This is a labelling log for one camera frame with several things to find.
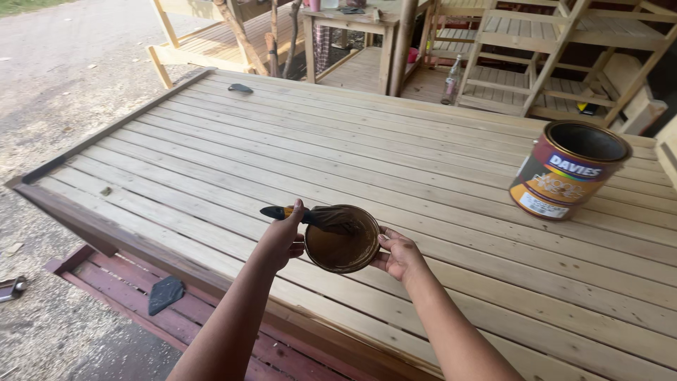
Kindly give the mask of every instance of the davies logo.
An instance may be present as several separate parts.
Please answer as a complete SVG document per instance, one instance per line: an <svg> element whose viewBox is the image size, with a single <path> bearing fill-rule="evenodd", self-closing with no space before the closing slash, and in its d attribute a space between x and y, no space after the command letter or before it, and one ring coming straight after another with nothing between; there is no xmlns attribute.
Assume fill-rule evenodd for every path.
<svg viewBox="0 0 677 381"><path fill-rule="evenodd" d="M553 153L545 165L546 168L554 173L578 181L594 181L602 173L602 168L586 167L575 161L567 161Z"/></svg>

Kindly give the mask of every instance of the concrete ground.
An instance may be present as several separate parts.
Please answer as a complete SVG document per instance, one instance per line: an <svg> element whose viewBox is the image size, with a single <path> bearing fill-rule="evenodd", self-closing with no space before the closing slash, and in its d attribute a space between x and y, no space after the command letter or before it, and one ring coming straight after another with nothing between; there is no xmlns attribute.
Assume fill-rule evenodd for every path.
<svg viewBox="0 0 677 381"><path fill-rule="evenodd" d="M171 19L180 34L210 23ZM80 0L0 19L0 58L11 58L0 60L0 182L159 95L144 47L164 41L148 1ZM175 81L193 70L168 69ZM3 381L164 380L178 351L41 268L80 244L0 187L0 279L30 279L19 300L0 303L0 374L19 367Z"/></svg>

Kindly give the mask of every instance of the can rim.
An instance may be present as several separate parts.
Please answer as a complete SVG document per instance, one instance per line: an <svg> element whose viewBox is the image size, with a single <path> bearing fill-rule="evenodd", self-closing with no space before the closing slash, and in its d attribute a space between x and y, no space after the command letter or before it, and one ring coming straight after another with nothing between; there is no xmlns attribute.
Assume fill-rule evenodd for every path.
<svg viewBox="0 0 677 381"><path fill-rule="evenodd" d="M376 221L376 218L372 216L369 212L366 210L354 206L354 205L347 205L347 204L338 204L338 205L332 205L332 206L338 206L338 207L350 207L352 209L358 209L367 216L369 222L371 223L372 227L376 229L376 235L380 233L379 227L378 227L378 222ZM372 260L376 257L378 252L380 251L380 245L378 244L378 240L376 240L376 248L372 250L371 253L368 255L365 255L361 260L358 260L355 262L353 266L350 267L344 267L344 268L332 268L328 267L325 264L322 264L320 261L316 260L314 255L310 252L308 249L308 230L310 229L311 225L308 225L305 228L305 236L303 237L303 247L305 248L305 252L308 254L308 258L310 258L311 261L313 261L314 264L316 264L318 267L322 268L323 270L329 271L330 273L337 273L337 274L348 274L348 273L354 273L355 271L359 271L367 266L369 266L369 263L372 262Z"/></svg>
<svg viewBox="0 0 677 381"><path fill-rule="evenodd" d="M596 159L594 157L588 157L585 155L581 155L575 152L572 152L564 147L562 147L558 142L555 142L552 136L550 135L550 132L552 131L553 128L557 127L558 125L562 124L578 124L582 125L584 127L589 127L592 129L596 129L597 131L603 132L606 135L610 136L614 141L618 142L624 150L624 154L619 158L619 159L613 159L613 160L602 160L602 159ZM619 163L622 161L627 160L632 156L632 146L628 142L625 141L625 139L621 138L614 132L612 132L609 129L605 128L600 128L592 123L588 122L583 122L583 121L574 121L574 120L563 120L563 121L552 121L548 123L543 131L543 135L547 139L547 141L552 145L553 148L557 149L558 151L561 151L567 155L571 155L573 157L579 157L581 159L585 159L587 161L591 161L593 163L601 163L601 164L609 164L609 163Z"/></svg>

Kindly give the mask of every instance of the plaid fabric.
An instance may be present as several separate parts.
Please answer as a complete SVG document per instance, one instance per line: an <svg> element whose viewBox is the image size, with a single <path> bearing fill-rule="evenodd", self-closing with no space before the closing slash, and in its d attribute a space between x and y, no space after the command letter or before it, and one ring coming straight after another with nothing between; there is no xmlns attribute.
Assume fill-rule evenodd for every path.
<svg viewBox="0 0 677 381"><path fill-rule="evenodd" d="M329 67L329 47L332 45L332 35L329 26L315 25L314 28L315 73L319 74Z"/></svg>

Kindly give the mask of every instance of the person's left hand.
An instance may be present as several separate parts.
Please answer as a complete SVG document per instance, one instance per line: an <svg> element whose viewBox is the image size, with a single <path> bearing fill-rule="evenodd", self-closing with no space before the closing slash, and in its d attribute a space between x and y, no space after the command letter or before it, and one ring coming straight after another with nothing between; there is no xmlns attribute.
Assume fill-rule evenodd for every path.
<svg viewBox="0 0 677 381"><path fill-rule="evenodd" d="M298 231L303 212L308 208L303 206L301 199L296 199L293 208L289 217L270 224L252 253L252 256L260 256L269 261L275 271L284 268L290 258L303 254L303 234Z"/></svg>

